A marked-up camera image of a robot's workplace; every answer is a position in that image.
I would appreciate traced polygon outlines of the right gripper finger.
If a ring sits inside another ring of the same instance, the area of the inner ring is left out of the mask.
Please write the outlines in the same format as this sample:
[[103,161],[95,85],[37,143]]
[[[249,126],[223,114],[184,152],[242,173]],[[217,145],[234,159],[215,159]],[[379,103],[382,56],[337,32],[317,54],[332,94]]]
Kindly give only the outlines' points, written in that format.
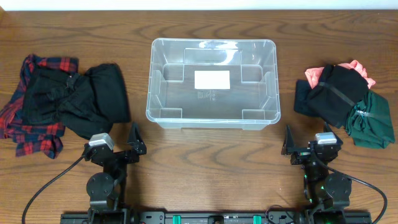
[[285,139],[282,146],[281,154],[282,155],[290,155],[295,149],[295,143],[292,136],[292,132],[290,130],[290,126],[287,125],[285,127]]
[[324,122],[324,124],[323,124],[323,132],[324,133],[332,133],[333,132],[327,122]]

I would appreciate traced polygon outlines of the black garment with tape band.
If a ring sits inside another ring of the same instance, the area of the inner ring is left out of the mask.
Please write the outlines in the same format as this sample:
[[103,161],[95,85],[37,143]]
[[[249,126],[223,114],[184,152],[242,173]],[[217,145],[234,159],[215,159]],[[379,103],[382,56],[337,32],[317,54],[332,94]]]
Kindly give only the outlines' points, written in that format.
[[309,92],[307,105],[329,125],[340,128],[368,91],[368,82],[356,70],[327,65]]

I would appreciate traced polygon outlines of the dark green garment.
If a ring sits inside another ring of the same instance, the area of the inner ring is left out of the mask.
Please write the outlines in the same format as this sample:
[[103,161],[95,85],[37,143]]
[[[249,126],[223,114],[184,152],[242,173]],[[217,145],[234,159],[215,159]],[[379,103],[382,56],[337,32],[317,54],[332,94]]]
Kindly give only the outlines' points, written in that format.
[[345,131],[360,147],[385,149],[395,143],[388,101],[369,90],[348,113]]

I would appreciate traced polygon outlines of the black trousers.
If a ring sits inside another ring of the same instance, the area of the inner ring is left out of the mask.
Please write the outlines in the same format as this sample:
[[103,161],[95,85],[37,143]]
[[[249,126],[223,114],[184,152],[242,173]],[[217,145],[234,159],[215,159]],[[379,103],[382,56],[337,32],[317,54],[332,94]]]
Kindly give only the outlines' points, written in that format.
[[37,67],[22,107],[24,124],[62,123],[85,139],[130,120],[124,78],[115,63],[91,67],[83,75]]

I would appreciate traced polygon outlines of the salmon pink garment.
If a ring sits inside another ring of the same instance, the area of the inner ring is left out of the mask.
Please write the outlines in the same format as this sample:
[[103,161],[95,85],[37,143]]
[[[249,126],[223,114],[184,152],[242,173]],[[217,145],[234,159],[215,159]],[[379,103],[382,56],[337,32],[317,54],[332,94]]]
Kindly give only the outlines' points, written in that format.
[[[344,67],[344,68],[347,68],[347,69],[356,70],[367,81],[369,89],[373,85],[376,84],[375,80],[373,80],[372,78],[368,77],[368,73],[367,73],[366,69],[357,60],[353,60],[350,63],[341,63],[341,64],[338,64],[338,66],[341,66],[341,67]],[[314,88],[318,84],[320,76],[322,74],[322,71],[323,71],[323,67],[308,68],[305,71],[305,76],[306,76],[311,88]]]

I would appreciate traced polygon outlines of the red blue plaid shirt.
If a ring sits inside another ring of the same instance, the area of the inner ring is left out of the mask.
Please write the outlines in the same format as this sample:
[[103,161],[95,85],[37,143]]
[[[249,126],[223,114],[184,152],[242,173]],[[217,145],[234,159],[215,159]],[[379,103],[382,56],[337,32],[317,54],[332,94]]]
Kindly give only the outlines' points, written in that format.
[[10,101],[1,110],[1,138],[12,139],[17,144],[16,156],[43,152],[54,159],[63,149],[61,137],[65,134],[62,123],[25,125],[22,123],[22,106],[30,78],[36,67],[52,68],[64,72],[77,72],[78,59],[74,57],[39,57],[28,55],[21,67],[20,80]]

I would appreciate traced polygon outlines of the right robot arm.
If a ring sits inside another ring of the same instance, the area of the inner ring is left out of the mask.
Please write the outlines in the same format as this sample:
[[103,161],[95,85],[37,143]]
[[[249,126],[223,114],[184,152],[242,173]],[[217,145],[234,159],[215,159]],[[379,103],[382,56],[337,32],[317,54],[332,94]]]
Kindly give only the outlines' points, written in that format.
[[294,143],[290,126],[285,128],[282,155],[290,156],[292,165],[304,171],[304,196],[311,206],[293,215],[294,223],[338,223],[344,220],[343,210],[349,205],[352,181],[331,173],[327,164],[338,157],[343,141],[324,124],[323,132],[317,133],[305,147]]

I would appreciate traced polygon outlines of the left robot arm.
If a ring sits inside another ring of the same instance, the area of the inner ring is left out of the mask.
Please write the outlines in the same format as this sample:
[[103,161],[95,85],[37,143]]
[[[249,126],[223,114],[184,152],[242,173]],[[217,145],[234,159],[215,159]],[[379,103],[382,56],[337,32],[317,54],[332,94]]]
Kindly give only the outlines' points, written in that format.
[[127,144],[129,150],[114,152],[114,141],[107,133],[95,134],[85,144],[84,160],[101,166],[103,171],[91,176],[86,184],[90,207],[84,223],[131,223],[131,210],[124,202],[127,166],[139,162],[139,156],[147,152],[137,123],[132,123]]

